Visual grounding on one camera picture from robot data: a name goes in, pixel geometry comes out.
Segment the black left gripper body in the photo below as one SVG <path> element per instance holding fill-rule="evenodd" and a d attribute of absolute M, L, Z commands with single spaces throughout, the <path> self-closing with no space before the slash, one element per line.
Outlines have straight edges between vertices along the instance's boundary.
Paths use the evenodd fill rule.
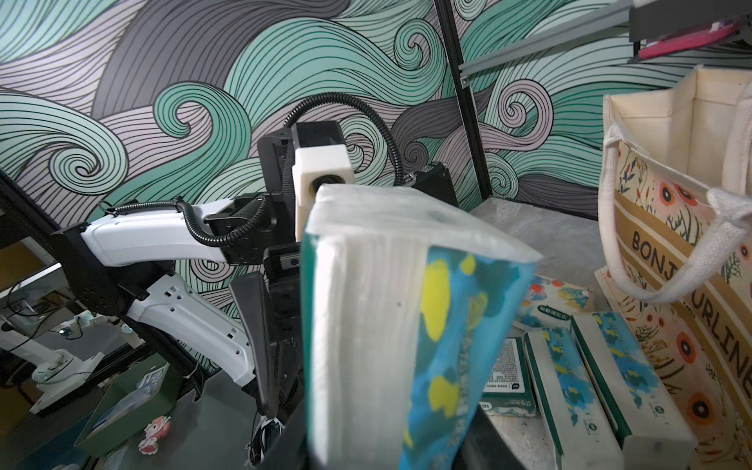
<path fill-rule="evenodd" d="M 257 230 L 234 245 L 222 248 L 227 262 L 259 271 L 270 297 L 276 326 L 277 384 L 279 409 L 276 419 L 285 423 L 305 395 L 302 346 L 300 245 L 295 236 L 295 219 L 285 203 L 283 172 L 287 157 L 303 147 L 344 144 L 345 137 L 335 121 L 295 123 L 282 127 L 258 141 L 258 153 L 266 190 L 235 198 L 226 208 L 205 221 L 210 229 L 227 235 L 250 221 Z M 258 407 L 256 374 L 245 386 Z"/>

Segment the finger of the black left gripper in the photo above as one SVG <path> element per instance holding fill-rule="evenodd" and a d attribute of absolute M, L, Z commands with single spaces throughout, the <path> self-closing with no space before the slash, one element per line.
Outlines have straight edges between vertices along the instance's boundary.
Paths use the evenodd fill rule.
<path fill-rule="evenodd" d="M 254 356 L 258 410 L 267 418 L 276 418 L 279 409 L 276 326 L 264 276 L 259 271 L 239 276 L 231 281 L 230 292 Z"/>

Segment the green blue tissue pack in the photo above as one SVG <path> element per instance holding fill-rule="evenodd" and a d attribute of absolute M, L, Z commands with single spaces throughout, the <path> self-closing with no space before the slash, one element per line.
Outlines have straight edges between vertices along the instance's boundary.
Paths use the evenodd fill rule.
<path fill-rule="evenodd" d="M 301 246 L 315 469 L 448 469 L 541 255 L 408 187 L 327 184 Z"/>
<path fill-rule="evenodd" d="M 622 315 L 574 315 L 571 330 L 625 467 L 689 468 L 696 439 Z"/>

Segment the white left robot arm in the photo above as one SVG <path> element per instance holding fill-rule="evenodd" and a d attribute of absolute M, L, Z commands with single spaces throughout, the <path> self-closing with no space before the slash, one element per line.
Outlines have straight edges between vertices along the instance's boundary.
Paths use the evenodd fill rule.
<path fill-rule="evenodd" d="M 182 197 L 130 202 L 50 241 L 76 299 L 124 321 L 181 372 L 196 351 L 287 421 L 305 395 L 301 321 L 303 195 L 353 178 L 336 121 L 287 121 L 260 141 L 268 192 L 203 205 Z M 248 272 L 230 284 L 231 318 L 176 272 L 203 260 Z"/>

